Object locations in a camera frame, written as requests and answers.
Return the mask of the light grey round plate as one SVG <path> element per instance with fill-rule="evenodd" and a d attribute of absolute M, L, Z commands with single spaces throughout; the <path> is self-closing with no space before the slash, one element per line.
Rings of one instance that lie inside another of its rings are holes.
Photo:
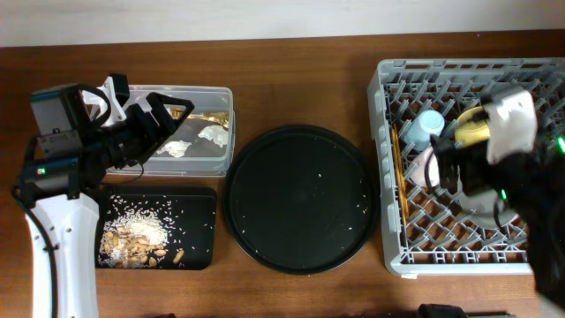
<path fill-rule="evenodd" d="M 502 209 L 499 194 L 491 189 L 479 194 L 467 196 L 463 192 L 463 183 L 457 182 L 459 192 L 458 202 L 463 211 L 471 214 L 471 222 L 487 230 L 497 230 L 498 225 L 494 219 L 494 206 L 499 207 L 500 226 L 507 225 L 517 219 L 517 213 L 510 209 Z"/>

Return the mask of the yellow bowl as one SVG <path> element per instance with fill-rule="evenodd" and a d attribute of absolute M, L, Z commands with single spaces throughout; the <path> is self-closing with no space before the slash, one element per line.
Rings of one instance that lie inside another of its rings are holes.
<path fill-rule="evenodd" d="M 466 110 L 457 119 L 457 128 L 455 130 L 455 141 L 460 142 L 463 147 L 488 140 L 490 132 L 485 120 L 472 122 L 472 117 L 484 109 L 475 107 Z"/>

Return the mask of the pink plastic cup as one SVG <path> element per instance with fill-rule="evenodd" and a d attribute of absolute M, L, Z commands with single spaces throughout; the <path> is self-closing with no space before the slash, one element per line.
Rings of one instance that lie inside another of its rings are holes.
<path fill-rule="evenodd" d="M 417 186 L 427 187 L 426 175 L 428 175 L 431 186 L 440 184 L 439 165 L 432 147 L 423 150 L 413 161 L 417 168 L 410 176 L 410 181 Z"/>

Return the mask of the light blue plastic cup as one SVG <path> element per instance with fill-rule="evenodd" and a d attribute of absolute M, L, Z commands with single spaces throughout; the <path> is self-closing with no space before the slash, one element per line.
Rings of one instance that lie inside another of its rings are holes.
<path fill-rule="evenodd" d="M 431 145 L 432 135 L 441 135 L 444 126 L 445 120 L 440 112 L 425 110 L 414 119 L 403 141 L 406 145 L 413 143 L 413 149 L 422 152 Z"/>

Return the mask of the gold snack wrapper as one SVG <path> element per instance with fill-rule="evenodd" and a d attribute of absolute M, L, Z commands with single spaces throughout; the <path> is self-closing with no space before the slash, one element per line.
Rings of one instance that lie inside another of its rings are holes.
<path fill-rule="evenodd" d="M 173 119 L 179 119 L 184 110 L 181 108 L 168 108 L 168 112 Z M 188 119 L 199 119 L 208 122 L 216 123 L 228 129 L 230 127 L 230 113 L 229 112 L 207 112 L 207 113 L 191 113 Z"/>

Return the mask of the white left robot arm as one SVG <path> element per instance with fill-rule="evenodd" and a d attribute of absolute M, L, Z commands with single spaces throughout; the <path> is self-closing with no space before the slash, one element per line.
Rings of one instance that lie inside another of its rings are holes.
<path fill-rule="evenodd" d="M 144 111 L 128 105 L 121 80 L 109 92 L 87 84 L 37 91 L 40 128 L 26 148 L 12 198 L 29 226 L 33 315 L 96 317 L 94 243 L 99 205 L 90 195 L 110 167 L 142 165 L 193 111 L 181 99 L 151 92 Z"/>

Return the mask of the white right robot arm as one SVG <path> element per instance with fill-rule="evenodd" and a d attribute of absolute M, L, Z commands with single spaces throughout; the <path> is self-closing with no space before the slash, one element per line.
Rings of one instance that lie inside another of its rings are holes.
<path fill-rule="evenodd" d="M 494 190 L 501 199 L 494 205 L 494 219 L 509 208 L 529 229 L 528 262 L 536 291 L 552 305 L 564 308 L 564 149 L 563 138 L 552 149 L 517 152 L 498 163 L 486 160 L 486 140 L 458 148 L 452 140 L 431 137 L 440 185 L 449 191 L 461 188 L 474 196 Z"/>

